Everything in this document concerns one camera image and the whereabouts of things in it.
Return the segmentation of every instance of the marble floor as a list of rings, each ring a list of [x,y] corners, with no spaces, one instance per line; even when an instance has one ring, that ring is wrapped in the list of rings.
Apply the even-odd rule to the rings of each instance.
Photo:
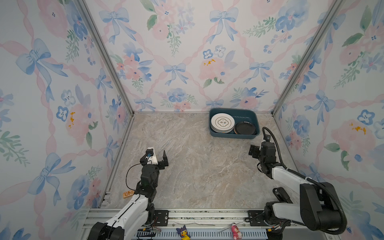
[[[257,114],[260,128],[268,127],[277,137],[287,167],[296,169],[284,140],[271,114]],[[251,144],[259,145],[262,133],[255,139],[212,137],[207,113],[138,113],[128,137],[107,208],[121,208],[130,198],[125,176],[139,163],[147,147],[154,147],[162,159],[166,151],[169,166],[160,170],[155,208],[263,208],[276,201],[274,187],[283,186],[256,169],[257,159],[248,155]],[[127,183],[136,188],[141,165],[133,167]],[[298,196],[285,188],[292,201]]]

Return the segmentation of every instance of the stacked plates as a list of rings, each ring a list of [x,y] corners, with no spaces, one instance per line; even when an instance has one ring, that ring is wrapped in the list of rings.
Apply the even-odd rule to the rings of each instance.
[[[211,119],[211,128],[215,132],[229,133],[235,126],[233,117],[226,113],[218,113]]]

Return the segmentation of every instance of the floral wallpaper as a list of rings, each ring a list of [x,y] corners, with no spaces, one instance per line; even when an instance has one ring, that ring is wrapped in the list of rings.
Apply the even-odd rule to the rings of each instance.
[[[85,2],[132,107],[149,112],[213,107],[272,110],[321,24],[318,19],[332,4],[332,0]]]
[[[384,239],[383,12],[346,0],[275,115],[300,172],[335,186],[342,239]]]
[[[74,3],[1,3],[0,240],[74,239],[129,121]]]

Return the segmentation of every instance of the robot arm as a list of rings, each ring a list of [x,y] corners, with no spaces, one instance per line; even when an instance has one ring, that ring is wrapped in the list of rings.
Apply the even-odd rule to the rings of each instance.
[[[333,185],[328,182],[319,183],[287,168],[281,160],[280,149],[273,133],[264,127],[263,134],[262,143],[260,146],[251,145],[249,155],[259,159],[260,172],[299,194],[300,204],[292,204],[291,201],[268,202],[259,219],[271,225],[282,220],[291,220],[307,226],[312,231],[343,233],[347,219]],[[276,161],[276,150],[280,163]]]
[[[168,158],[164,151],[163,161],[157,161],[154,148],[149,147],[140,163],[143,165],[141,180],[131,200],[113,218],[96,223],[88,240],[131,240],[141,226],[153,225],[155,207],[152,201],[156,196],[159,170],[168,166]]]

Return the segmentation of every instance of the small orange block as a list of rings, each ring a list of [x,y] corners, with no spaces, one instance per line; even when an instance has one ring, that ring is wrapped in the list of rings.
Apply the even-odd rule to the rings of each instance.
[[[122,194],[122,197],[123,197],[123,198],[131,197],[131,196],[133,196],[133,194],[135,194],[135,191],[133,191],[133,190],[129,190],[129,191],[127,191],[127,192],[124,192],[124,193]]]

